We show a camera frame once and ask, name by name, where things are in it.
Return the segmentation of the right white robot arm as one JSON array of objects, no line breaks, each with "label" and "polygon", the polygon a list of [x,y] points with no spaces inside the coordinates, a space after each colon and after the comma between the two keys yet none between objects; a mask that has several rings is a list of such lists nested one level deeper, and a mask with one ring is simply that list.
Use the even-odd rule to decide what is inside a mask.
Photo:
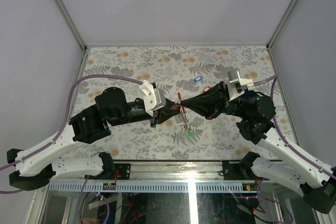
[{"label": "right white robot arm", "polygon": [[221,114],[241,119],[236,125],[241,136],[276,155],[286,166],[276,165],[259,154],[249,152],[239,166],[240,175],[255,175],[281,184],[300,195],[314,210],[328,214],[335,204],[335,167],[315,158],[279,133],[276,110],[270,96],[255,91],[233,95],[220,82],[205,93],[181,102],[208,120]]}]

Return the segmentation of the red key tag with key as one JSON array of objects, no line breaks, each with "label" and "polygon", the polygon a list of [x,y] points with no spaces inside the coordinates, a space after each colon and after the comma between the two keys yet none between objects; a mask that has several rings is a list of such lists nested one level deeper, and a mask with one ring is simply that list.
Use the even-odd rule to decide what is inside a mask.
[{"label": "red key tag with key", "polygon": [[173,104],[170,108],[179,110],[180,113],[185,114],[186,113],[186,108],[181,105],[181,102],[183,101],[181,93],[178,92],[177,96],[178,96],[178,101],[175,104]]}]

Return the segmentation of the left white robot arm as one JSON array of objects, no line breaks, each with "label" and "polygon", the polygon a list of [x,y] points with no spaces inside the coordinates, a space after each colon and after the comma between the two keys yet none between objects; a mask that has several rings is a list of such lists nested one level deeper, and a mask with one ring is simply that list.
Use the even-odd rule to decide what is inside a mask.
[{"label": "left white robot arm", "polygon": [[42,188],[54,179],[85,177],[116,180],[118,172],[111,154],[98,151],[95,156],[65,159],[64,155],[111,135],[111,126],[149,121],[151,127],[178,115],[180,106],[165,98],[160,89],[127,102],[117,87],[105,89],[95,104],[73,116],[65,128],[27,150],[12,148],[8,162],[16,170],[9,175],[9,184],[24,191]]}]

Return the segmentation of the metal key holder red handle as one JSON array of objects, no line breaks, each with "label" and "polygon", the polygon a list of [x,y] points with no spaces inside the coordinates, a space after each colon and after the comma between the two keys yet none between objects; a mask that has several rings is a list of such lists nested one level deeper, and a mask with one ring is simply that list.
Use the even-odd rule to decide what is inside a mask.
[{"label": "metal key holder red handle", "polygon": [[183,123],[183,127],[186,131],[191,131],[191,126],[189,124],[189,120],[187,119],[186,113],[183,112],[183,110],[179,113],[179,118],[181,122]]}]

